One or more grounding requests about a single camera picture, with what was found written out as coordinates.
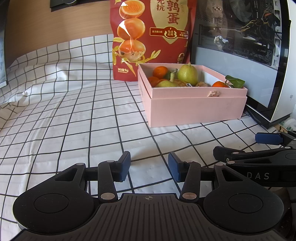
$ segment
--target small container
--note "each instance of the small container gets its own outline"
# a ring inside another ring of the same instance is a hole
[[[296,130],[296,120],[292,117],[287,118],[286,120],[279,123],[282,127],[284,127],[288,131]]]
[[[140,64],[138,85],[149,127],[175,126],[238,119],[247,101],[247,89],[216,87],[166,87],[152,88],[148,77],[154,68],[165,66],[180,69],[183,64]],[[225,76],[202,65],[197,69],[198,80],[210,85],[225,82]],[[208,97],[219,91],[219,97]]]

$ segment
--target white bedsheet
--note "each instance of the white bedsheet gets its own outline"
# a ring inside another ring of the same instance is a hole
[[[123,192],[177,193],[181,184],[167,166],[170,151],[183,160],[211,166],[213,148],[245,151],[277,148],[255,143],[265,130],[250,116],[216,123],[149,128],[137,82],[112,77],[112,35],[73,40],[19,57],[0,90],[0,240],[19,231],[12,213],[27,189],[69,166],[95,167],[131,152]],[[201,196],[211,190],[202,182]],[[97,183],[88,192],[97,194]]]

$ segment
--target ribbed black surface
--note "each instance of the ribbed black surface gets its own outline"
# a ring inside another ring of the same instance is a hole
[[[67,234],[44,236],[23,231],[15,241],[283,241],[274,231],[238,235],[211,224],[196,204],[174,194],[124,194],[102,204],[83,227]]]

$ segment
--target wooden wall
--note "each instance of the wooden wall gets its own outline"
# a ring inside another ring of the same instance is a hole
[[[110,1],[51,12],[50,0],[10,0],[5,29],[6,67],[33,50],[89,36],[110,34]]]

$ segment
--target blue gripper pad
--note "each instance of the blue gripper pad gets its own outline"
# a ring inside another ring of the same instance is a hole
[[[120,171],[120,181],[124,181],[128,174],[128,170],[131,166],[131,153],[129,151],[125,151],[122,156],[118,160],[121,163],[121,171]]]
[[[170,168],[174,180],[176,182],[181,182],[181,173],[179,172],[178,162],[171,153],[168,154],[168,167]]]
[[[262,133],[255,135],[255,141],[260,144],[281,145],[284,139],[278,133]]]

